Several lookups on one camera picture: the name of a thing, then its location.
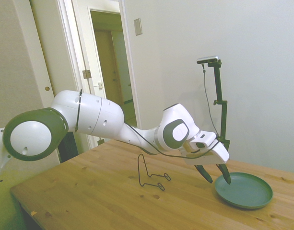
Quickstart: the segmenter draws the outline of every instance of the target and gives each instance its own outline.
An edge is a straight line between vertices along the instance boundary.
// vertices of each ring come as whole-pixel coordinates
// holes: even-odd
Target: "wire stand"
[[[170,181],[171,178],[170,178],[170,176],[169,176],[168,174],[166,174],[166,173],[164,173],[164,175],[157,175],[157,174],[151,174],[151,175],[149,175],[149,173],[148,173],[148,169],[147,169],[147,165],[146,165],[146,161],[145,161],[145,157],[144,157],[144,155],[141,153],[141,154],[139,154],[139,156],[138,156],[138,158],[137,158],[137,165],[138,165],[138,179],[139,179],[139,184],[141,185],[141,187],[144,187],[145,185],[151,185],[151,186],[158,187],[158,188],[160,188],[162,191],[164,191],[165,188],[164,188],[164,186],[163,186],[161,183],[157,183],[157,185],[156,185],[156,184],[148,184],[148,183],[141,184],[141,173],[140,173],[140,170],[139,170],[139,157],[140,157],[140,156],[142,156],[142,158],[143,158],[143,163],[145,164],[145,168],[146,168],[146,172],[147,172],[148,177],[152,177],[152,176],[160,176],[160,177],[164,177],[164,178],[166,178],[168,181]]]

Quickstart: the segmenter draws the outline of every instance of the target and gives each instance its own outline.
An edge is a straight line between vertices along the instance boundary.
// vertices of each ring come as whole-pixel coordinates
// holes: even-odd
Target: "green plate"
[[[272,189],[268,183],[257,176],[232,172],[229,185],[221,175],[215,181],[219,196],[231,205],[255,209],[266,206],[272,199]]]

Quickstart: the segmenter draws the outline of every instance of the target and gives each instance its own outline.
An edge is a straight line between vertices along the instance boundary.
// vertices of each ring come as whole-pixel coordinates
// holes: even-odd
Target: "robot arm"
[[[123,121],[120,106],[110,100],[62,91],[51,108],[20,114],[0,129],[0,172],[11,157],[36,161],[48,156],[68,131],[119,140],[151,155],[179,149],[180,157],[196,168],[229,159],[216,135],[200,130],[181,104],[165,109],[160,125],[153,129],[141,130]]]

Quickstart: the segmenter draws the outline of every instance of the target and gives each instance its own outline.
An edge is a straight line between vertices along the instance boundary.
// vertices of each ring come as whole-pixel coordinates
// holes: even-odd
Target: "wall switch plate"
[[[141,35],[142,28],[141,28],[141,19],[140,18],[134,20],[134,27],[135,27],[136,36]]]

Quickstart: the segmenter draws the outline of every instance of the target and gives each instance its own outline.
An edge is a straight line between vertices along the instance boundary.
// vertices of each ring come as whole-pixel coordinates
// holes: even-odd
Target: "wooden table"
[[[195,167],[182,159],[145,154],[149,173],[143,183],[161,182],[165,191],[138,182],[134,146],[109,141],[11,189],[33,219],[46,230],[294,230],[294,174],[237,161],[230,172],[256,175],[270,184],[273,200],[244,210],[220,199]],[[215,165],[205,169],[215,181]]]

